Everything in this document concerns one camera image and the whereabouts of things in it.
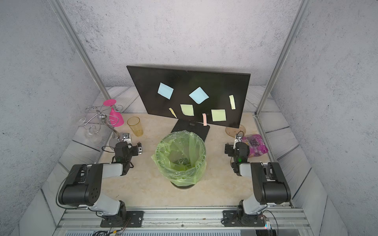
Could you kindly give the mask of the yellow-green sticky note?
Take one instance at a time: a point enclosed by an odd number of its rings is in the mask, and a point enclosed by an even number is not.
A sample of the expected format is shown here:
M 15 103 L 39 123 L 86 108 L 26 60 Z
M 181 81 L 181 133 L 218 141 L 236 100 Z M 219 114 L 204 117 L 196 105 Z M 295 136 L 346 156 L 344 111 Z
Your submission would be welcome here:
M 211 116 L 213 122 L 225 122 L 227 120 L 224 109 L 211 110 Z
M 181 104 L 180 105 L 181 107 L 181 110 L 182 110 L 182 113 L 185 115 L 185 116 L 194 116 L 194 107 L 192 104 Z

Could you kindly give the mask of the narrow pink sticky note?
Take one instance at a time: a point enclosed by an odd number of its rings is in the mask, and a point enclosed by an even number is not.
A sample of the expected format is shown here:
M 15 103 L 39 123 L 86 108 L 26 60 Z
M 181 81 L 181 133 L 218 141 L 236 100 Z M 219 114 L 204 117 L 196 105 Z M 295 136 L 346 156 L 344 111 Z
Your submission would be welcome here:
M 207 116 L 205 113 L 202 114 L 203 117 L 203 126 L 207 126 Z

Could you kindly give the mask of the narrow yellow sticky note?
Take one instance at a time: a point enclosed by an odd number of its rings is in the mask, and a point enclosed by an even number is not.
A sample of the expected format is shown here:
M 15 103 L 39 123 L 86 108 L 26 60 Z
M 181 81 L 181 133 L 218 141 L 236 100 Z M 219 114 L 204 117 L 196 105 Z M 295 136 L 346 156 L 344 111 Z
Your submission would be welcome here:
M 236 109 L 236 105 L 235 105 L 234 95 L 230 95 L 230 96 L 229 96 L 229 101 L 230 101 L 231 109 L 232 109 L 232 110 L 235 110 L 235 109 Z

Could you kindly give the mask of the small yellow sticky note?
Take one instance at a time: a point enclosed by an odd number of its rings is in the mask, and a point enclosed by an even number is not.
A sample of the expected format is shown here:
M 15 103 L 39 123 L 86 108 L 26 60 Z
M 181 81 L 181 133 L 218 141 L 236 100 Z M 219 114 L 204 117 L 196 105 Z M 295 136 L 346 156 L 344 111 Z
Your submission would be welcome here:
M 176 116 L 176 114 L 175 114 L 175 112 L 173 111 L 173 109 L 172 108 L 169 108 L 169 111 L 171 112 L 171 114 L 174 116 L 174 118 L 176 118 L 177 119 L 177 116 Z

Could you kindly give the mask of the light blue sticky note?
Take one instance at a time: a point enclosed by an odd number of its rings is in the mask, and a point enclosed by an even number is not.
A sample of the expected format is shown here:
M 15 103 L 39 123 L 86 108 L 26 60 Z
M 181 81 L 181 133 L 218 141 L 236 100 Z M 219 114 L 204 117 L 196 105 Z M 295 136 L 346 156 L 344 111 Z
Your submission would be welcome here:
M 209 96 L 206 94 L 206 92 L 201 88 L 198 87 L 196 90 L 194 90 L 192 93 L 189 94 L 189 97 L 196 103 L 201 104 L 205 100 L 209 98 Z
M 172 94 L 174 92 L 174 88 L 164 84 L 160 83 L 157 93 L 166 99 L 170 100 Z

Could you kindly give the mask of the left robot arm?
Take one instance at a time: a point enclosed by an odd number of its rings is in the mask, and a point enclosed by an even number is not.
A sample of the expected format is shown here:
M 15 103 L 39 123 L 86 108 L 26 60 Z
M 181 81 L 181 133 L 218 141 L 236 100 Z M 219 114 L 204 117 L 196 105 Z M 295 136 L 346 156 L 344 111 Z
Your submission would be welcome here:
M 119 142 L 110 163 L 75 164 L 62 181 L 56 204 L 63 209 L 86 208 L 101 218 L 101 228 L 139 228 L 143 211 L 128 211 L 121 200 L 102 193 L 104 179 L 125 176 L 133 168 L 132 158 L 142 154 L 142 144 Z

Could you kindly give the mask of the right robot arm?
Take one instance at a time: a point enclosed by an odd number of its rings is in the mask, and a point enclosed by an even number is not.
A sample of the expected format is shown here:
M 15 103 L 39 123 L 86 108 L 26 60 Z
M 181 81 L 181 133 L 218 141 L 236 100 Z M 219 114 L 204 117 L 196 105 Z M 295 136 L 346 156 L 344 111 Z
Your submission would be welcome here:
M 267 227 L 263 215 L 270 206 L 289 202 L 291 191 L 278 162 L 249 162 L 246 143 L 225 144 L 224 153 L 231 157 L 231 168 L 241 177 L 252 180 L 253 195 L 241 200 L 236 210 L 224 210 L 225 227 Z

